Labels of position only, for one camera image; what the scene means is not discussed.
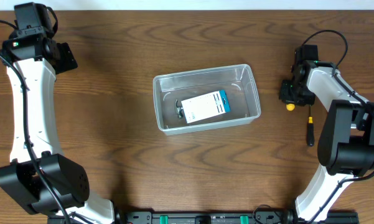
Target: plastic container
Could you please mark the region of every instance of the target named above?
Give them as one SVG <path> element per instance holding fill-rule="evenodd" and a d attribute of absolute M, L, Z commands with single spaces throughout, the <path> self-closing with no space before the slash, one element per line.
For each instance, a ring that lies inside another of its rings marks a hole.
<path fill-rule="evenodd" d="M 167 135 L 249 124 L 261 114 L 259 97 L 249 65 L 232 65 L 154 78 L 157 125 Z M 213 91 L 225 90 L 231 111 L 187 124 L 179 119 L 175 101 L 180 102 Z"/>

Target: screwdriver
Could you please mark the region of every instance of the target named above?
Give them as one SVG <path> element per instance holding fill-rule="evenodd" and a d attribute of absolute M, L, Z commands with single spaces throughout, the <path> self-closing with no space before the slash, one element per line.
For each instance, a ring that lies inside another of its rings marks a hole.
<path fill-rule="evenodd" d="M 309 122 L 307 123 L 307 136 L 306 141 L 308 146 L 314 146 L 314 123 L 312 122 L 312 116 L 311 116 L 311 105 L 310 106 L 310 112 L 309 112 Z"/>

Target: table surface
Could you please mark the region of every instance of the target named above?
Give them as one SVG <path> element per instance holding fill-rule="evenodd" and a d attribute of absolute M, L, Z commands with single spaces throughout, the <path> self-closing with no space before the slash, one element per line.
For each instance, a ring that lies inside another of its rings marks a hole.
<path fill-rule="evenodd" d="M 306 146 L 308 107 L 278 100 L 291 78 L 294 49 L 321 29 L 348 39 L 340 71 L 374 101 L 374 11 L 63 11 L 57 42 L 79 67 L 58 75 L 54 103 L 65 155 L 82 165 L 90 187 L 125 210 L 252 211 L 290 207 L 318 167 Z M 0 19 L 14 20 L 13 12 Z M 0 47 L 11 28 L 0 24 Z M 344 51 L 334 34 L 313 38 L 321 60 Z M 152 102 L 156 75 L 246 63 L 253 69 L 261 116 L 249 125 L 165 136 Z M 312 107 L 318 140 L 327 112 Z M 0 62 L 0 167 L 9 164 L 12 94 Z M 333 209 L 374 223 L 374 179 L 347 188 Z M 43 223 L 0 189 L 0 223 Z"/>

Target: yellow ball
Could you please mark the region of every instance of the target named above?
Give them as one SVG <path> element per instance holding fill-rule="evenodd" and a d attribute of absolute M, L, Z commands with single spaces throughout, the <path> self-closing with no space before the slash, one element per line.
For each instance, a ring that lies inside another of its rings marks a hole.
<path fill-rule="evenodd" d="M 294 110 L 294 104 L 290 103 L 290 104 L 286 105 L 286 109 L 287 109 L 288 111 L 292 111 L 292 110 Z"/>

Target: white label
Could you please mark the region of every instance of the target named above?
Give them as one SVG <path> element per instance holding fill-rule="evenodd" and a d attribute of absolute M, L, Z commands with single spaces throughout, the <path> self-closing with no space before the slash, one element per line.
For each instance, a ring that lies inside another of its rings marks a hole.
<path fill-rule="evenodd" d="M 225 113 L 220 92 L 207 93 L 181 101 L 187 123 L 200 121 Z"/>

